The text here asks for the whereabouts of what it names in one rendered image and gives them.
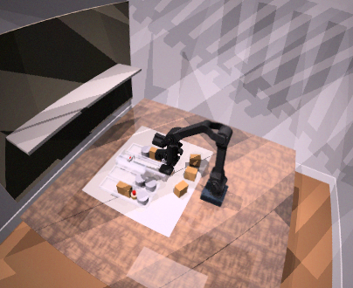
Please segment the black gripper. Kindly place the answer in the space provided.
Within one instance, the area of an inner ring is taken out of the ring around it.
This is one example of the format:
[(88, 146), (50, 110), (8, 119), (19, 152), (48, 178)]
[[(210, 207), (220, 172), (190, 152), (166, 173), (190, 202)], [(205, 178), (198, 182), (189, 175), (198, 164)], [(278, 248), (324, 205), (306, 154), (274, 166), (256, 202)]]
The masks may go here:
[(178, 163), (179, 159), (181, 158), (180, 156), (178, 156), (178, 154), (182, 155), (183, 154), (183, 150), (180, 148), (178, 149), (178, 152), (176, 154), (169, 154), (167, 151), (166, 151), (166, 163), (167, 165), (165, 164), (162, 164), (162, 166), (159, 168), (159, 173), (162, 173), (164, 175), (168, 175), (170, 176), (171, 173), (173, 172), (174, 168), (176, 166), (176, 164)]

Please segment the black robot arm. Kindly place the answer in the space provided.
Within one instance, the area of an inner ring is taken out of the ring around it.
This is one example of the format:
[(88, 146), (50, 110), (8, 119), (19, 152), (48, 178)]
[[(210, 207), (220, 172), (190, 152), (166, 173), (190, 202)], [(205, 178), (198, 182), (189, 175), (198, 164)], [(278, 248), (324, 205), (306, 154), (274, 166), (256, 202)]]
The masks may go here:
[[(217, 129), (218, 132), (214, 133), (212, 129)], [(210, 195), (220, 199), (225, 191), (225, 185), (228, 181), (225, 177), (224, 165), (227, 146), (232, 136), (232, 129), (227, 125), (220, 122), (204, 120), (187, 127), (173, 127), (166, 134), (166, 136), (155, 133), (152, 144), (161, 147), (156, 150), (155, 159), (157, 161), (160, 161), (161, 159), (166, 161), (166, 151), (169, 154), (176, 154), (178, 149), (180, 149), (183, 145), (180, 142), (181, 139), (201, 133), (207, 134), (212, 140), (215, 141), (217, 146), (215, 167), (213, 167), (209, 173), (209, 180), (211, 183)], [(167, 148), (164, 149), (166, 146)]]

